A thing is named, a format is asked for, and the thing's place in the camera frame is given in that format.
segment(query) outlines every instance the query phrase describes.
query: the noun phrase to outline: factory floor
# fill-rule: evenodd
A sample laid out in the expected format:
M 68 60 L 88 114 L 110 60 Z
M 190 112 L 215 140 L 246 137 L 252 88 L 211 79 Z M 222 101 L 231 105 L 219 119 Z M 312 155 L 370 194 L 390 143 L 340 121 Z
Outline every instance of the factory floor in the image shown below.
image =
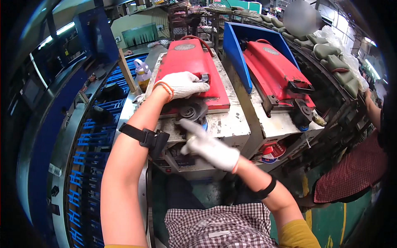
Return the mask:
M 321 175 L 330 169 L 330 163 L 318 166 L 307 173 L 295 171 L 288 177 L 283 176 L 281 170 L 274 170 L 271 174 L 275 175 L 294 195 L 303 197 L 304 192 L 311 192 L 314 182 Z M 164 224 L 164 217 L 167 212 L 165 183 L 167 176 L 160 170 L 153 168 L 153 219 L 154 233 L 156 237 L 168 246 L 168 231 Z M 222 199 L 229 191 L 228 186 L 220 182 L 214 183 L 192 183 L 193 193 L 203 203 L 206 208 L 211 208 L 222 204 Z M 371 206 L 371 191 L 360 199 L 344 203 L 335 203 L 321 209 L 313 208 L 304 213 L 309 227 L 317 237 L 320 246 L 325 248 L 340 247 L 345 244 L 356 224 L 366 209 Z M 278 241 L 276 224 L 271 216 L 272 228 L 271 237 Z

